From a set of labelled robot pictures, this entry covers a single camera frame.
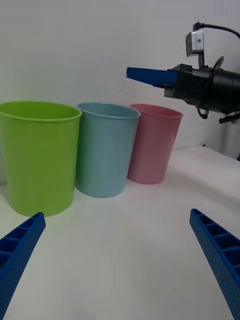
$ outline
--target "table surface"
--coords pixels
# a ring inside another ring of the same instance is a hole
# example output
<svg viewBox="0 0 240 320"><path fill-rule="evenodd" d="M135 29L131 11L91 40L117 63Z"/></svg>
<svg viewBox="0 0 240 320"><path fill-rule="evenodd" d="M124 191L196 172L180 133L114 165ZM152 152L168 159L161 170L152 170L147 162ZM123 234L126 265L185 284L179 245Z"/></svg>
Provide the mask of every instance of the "table surface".
<svg viewBox="0 0 240 320"><path fill-rule="evenodd" d="M173 151L163 183L116 197L75 190L44 230L4 320L228 320L189 225L198 208L240 238L240 162L205 147ZM26 217L0 187L0 238Z"/></svg>

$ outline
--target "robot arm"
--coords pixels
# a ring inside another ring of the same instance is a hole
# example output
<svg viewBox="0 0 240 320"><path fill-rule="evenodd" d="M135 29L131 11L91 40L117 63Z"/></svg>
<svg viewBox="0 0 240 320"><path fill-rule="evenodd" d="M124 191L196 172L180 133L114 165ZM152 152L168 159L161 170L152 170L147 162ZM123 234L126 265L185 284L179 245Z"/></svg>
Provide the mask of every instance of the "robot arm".
<svg viewBox="0 0 240 320"><path fill-rule="evenodd" d="M214 67L205 65L202 28L225 30L240 38L240 34L232 29L198 22L186 36L186 55L198 55L199 69L187 64L179 64L169 70L129 67L126 76L163 88L165 97L182 99L194 105L203 119L207 119L209 111L214 111L225 115L219 119L220 123L235 121L240 119L240 74L221 69L223 56Z"/></svg>

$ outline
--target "white wall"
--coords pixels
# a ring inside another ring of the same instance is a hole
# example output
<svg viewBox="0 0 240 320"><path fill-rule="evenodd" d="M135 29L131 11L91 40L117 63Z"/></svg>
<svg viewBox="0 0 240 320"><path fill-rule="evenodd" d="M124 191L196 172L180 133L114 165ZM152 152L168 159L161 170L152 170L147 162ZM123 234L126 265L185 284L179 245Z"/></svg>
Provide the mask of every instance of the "white wall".
<svg viewBox="0 0 240 320"><path fill-rule="evenodd" d="M126 67L196 67L185 52L192 25L240 31L239 14L239 0L1 0L0 101L160 104L184 113L175 148L203 144L222 132L219 115L200 119L193 106L126 79ZM206 30L205 45L207 64L224 54L225 69L240 71L234 35Z"/></svg>

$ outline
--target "blue gripper jaw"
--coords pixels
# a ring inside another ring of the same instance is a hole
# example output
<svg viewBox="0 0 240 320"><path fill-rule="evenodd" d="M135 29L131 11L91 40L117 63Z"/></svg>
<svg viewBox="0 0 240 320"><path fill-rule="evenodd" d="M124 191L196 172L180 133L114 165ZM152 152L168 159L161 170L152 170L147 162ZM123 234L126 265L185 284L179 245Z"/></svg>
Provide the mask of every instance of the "blue gripper jaw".
<svg viewBox="0 0 240 320"><path fill-rule="evenodd" d="M126 77L159 88L175 87L178 72L128 67Z"/></svg>

